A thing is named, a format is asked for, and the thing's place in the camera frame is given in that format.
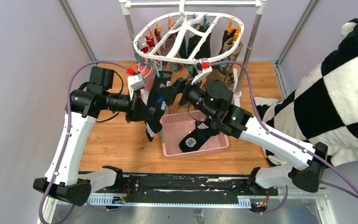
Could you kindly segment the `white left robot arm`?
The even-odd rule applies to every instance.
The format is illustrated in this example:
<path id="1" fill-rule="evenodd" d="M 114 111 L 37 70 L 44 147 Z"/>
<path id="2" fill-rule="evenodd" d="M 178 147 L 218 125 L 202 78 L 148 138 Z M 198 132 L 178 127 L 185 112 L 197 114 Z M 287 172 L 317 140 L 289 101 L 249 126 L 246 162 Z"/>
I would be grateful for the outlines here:
<path id="1" fill-rule="evenodd" d="M 55 156 L 45 175 L 34 180 L 33 188 L 47 196 L 72 205 L 84 205 L 89 196 L 108 188 L 118 193 L 124 188 L 123 171 L 113 166 L 84 175 L 79 174 L 79 165 L 84 147 L 101 111 L 125 114 L 127 122 L 153 120 L 141 98 L 145 81 L 140 73 L 127 70 L 129 91 L 111 93 L 116 71 L 94 66 L 89 81 L 69 94 L 69 104 L 63 132 Z"/>

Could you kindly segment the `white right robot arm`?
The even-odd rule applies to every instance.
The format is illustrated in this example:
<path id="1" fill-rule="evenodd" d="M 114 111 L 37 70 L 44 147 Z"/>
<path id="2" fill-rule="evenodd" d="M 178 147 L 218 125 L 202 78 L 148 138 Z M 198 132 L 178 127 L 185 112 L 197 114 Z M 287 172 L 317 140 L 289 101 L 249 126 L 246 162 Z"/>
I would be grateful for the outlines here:
<path id="1" fill-rule="evenodd" d="M 167 105 L 172 105 L 181 93 L 182 99 L 202 112 L 221 133 L 257 144 L 287 162 L 271 168 L 254 168 L 247 180 L 250 193 L 259 195 L 271 187 L 290 184 L 310 193 L 318 191 L 325 168 L 322 160 L 328 149 L 325 144 L 302 142 L 269 127 L 232 104 L 234 93 L 219 80 L 212 81 L 204 91 L 179 78 L 171 86 L 157 88 L 157 93 Z"/>

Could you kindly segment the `pink sock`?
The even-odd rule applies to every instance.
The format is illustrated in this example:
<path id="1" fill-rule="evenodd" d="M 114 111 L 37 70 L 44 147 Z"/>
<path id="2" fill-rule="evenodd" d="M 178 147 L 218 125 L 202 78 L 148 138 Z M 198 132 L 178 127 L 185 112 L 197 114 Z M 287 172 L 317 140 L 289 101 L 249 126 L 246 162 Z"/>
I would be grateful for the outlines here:
<path id="1" fill-rule="evenodd" d="M 153 86 L 156 72 L 153 66 L 149 67 L 146 64 L 141 65 L 138 63 L 137 69 L 145 81 L 145 86 L 141 89 L 141 93 L 143 95 L 143 101 L 146 103 Z"/>

